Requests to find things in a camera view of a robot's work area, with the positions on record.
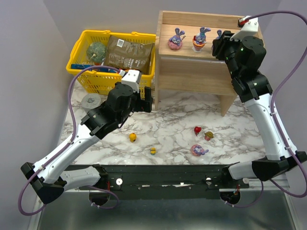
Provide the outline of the purple bunny with strawberry cake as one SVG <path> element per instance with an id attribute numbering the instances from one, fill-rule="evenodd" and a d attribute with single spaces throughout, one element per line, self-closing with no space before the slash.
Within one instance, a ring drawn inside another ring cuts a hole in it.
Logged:
<path id="1" fill-rule="evenodd" d="M 218 39 L 220 39 L 220 37 L 222 36 L 222 30 L 221 29 L 219 29 L 219 30 L 217 30 L 217 34 L 218 34 L 218 36 L 215 38 L 215 40 L 218 40 Z"/>

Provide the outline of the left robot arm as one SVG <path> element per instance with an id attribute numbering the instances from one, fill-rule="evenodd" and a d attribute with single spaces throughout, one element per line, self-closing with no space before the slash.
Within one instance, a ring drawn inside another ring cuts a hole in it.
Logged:
<path id="1" fill-rule="evenodd" d="M 68 166 L 85 150 L 107 134 L 121 128 L 134 112 L 151 112 L 151 89 L 144 88 L 144 98 L 123 83 L 116 83 L 99 107 L 88 111 L 75 131 L 52 152 L 35 163 L 26 162 L 21 170 L 44 204 L 59 198 L 63 192 L 107 181 L 107 172 L 98 164 L 68 171 Z"/>

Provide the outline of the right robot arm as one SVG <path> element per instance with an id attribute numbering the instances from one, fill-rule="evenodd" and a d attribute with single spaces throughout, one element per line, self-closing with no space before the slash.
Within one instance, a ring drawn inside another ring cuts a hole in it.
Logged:
<path id="1" fill-rule="evenodd" d="M 283 141 L 282 137 L 288 135 L 277 111 L 271 111 L 272 88 L 258 70 L 266 55 L 263 41 L 254 36 L 235 41 L 231 39 L 233 33 L 230 31 L 218 34 L 213 40 L 213 56 L 226 63 L 235 92 L 255 120 L 266 155 L 258 160 L 223 168 L 224 178 L 267 181 L 293 169 L 298 163 L 306 162 L 307 154 L 304 151 L 298 151 L 289 138 Z"/>

